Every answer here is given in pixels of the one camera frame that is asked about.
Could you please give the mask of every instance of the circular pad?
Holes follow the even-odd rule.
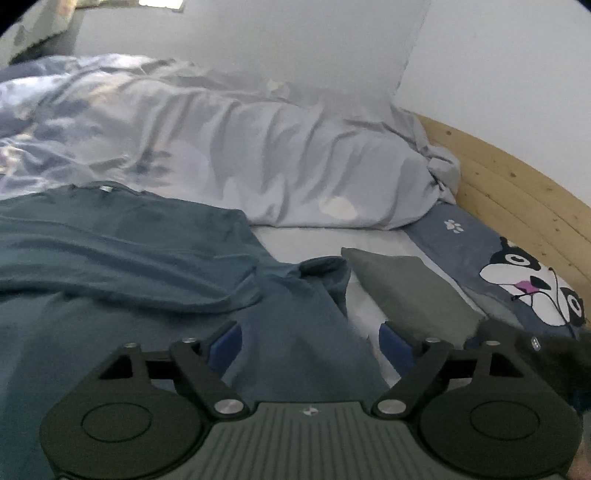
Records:
[[[445,463],[479,478],[499,479],[560,471],[572,461],[581,437],[576,413],[552,392],[470,387],[428,403],[419,430]]]
[[[73,393],[43,419],[41,447],[57,473],[89,480],[152,478],[197,446],[200,413],[157,388]]]
[[[100,442],[125,442],[139,437],[150,428],[152,414],[133,403],[109,403],[90,410],[82,428]]]
[[[490,401],[470,414],[476,431],[497,440],[519,440],[533,434],[540,419],[529,407],[510,401]]]

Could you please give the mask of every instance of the gray pillow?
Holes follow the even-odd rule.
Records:
[[[520,330],[524,329],[523,325],[520,324],[519,320],[517,319],[517,315],[505,307],[505,305],[496,298],[491,297],[485,293],[475,292],[471,288],[468,288],[464,285],[460,285],[460,288],[466,294],[466,296],[490,318],[500,320],[511,325],[512,327],[519,328]]]
[[[420,340],[434,336],[461,347],[483,319],[419,257],[356,248],[343,248],[341,254],[386,317],[408,335]]]

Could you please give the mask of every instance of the white wall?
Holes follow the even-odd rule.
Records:
[[[575,0],[433,0],[396,101],[591,206],[591,14]]]
[[[90,9],[75,55],[175,57],[275,80],[393,93],[430,0],[186,0]]]

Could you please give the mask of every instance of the blanket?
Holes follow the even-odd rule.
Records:
[[[453,203],[459,163],[389,98],[106,55],[0,72],[0,174],[0,198],[113,180],[252,224],[391,229]]]

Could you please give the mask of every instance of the pillow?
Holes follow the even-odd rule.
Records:
[[[341,254],[395,330],[461,348],[483,319],[419,257],[388,257],[356,248],[343,248]]]
[[[573,288],[460,207],[438,203],[404,231],[487,314],[509,310],[529,332],[578,336],[584,305]]]

